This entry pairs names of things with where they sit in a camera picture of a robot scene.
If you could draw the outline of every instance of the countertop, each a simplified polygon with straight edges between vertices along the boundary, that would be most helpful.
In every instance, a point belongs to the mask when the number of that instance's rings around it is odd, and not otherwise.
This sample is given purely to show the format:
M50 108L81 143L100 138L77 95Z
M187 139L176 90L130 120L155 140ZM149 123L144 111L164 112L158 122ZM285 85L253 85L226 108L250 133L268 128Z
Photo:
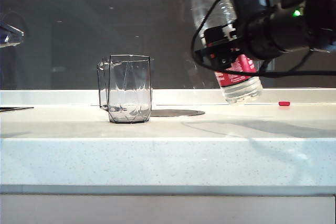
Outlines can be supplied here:
M204 115L113 124L98 106L1 118L1 192L336 194L336 105L174 105Z

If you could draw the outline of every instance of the glass window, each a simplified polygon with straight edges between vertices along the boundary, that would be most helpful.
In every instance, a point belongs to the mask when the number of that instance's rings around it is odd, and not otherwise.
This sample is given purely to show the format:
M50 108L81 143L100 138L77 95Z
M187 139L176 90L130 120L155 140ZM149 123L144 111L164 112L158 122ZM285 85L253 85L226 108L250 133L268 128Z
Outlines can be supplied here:
M96 89L96 64L110 54L150 56L156 89L218 88L214 74L190 58L191 0L1 0L0 18L25 33L20 45L0 49L3 90ZM301 55L277 59L276 70ZM330 69L333 56L313 56L307 69ZM295 77L263 84L335 87L335 81Z

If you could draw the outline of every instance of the robotic arm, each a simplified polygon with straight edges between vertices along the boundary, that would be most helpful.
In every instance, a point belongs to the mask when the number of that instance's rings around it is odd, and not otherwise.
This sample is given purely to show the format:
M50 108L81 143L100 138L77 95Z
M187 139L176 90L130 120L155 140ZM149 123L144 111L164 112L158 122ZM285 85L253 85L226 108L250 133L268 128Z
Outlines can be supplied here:
M233 73L225 69L241 54L267 63L302 48L311 51L336 49L333 45L336 40L336 0L281 0L276 4L271 0L233 0L233 6L237 19L229 36L224 32L225 24L211 27L204 31L206 43L210 46L193 53L194 60L206 68ZM270 72L250 75L281 77L322 74L336 75L336 72Z

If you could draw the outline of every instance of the red bottle cap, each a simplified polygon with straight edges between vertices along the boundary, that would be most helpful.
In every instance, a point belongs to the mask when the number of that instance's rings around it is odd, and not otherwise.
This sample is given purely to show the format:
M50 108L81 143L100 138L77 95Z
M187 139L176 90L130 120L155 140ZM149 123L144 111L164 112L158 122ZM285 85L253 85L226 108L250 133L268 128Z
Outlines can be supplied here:
M281 101L279 102L279 106L289 106L290 102L286 102L286 101Z

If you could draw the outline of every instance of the glass object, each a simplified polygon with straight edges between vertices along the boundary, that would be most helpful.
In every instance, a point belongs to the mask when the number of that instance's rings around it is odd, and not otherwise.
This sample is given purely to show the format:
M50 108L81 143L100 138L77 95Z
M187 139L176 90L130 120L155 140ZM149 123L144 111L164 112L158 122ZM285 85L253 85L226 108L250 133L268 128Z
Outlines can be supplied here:
M149 120L152 94L148 56L111 55L97 65L99 105L110 122L140 123Z

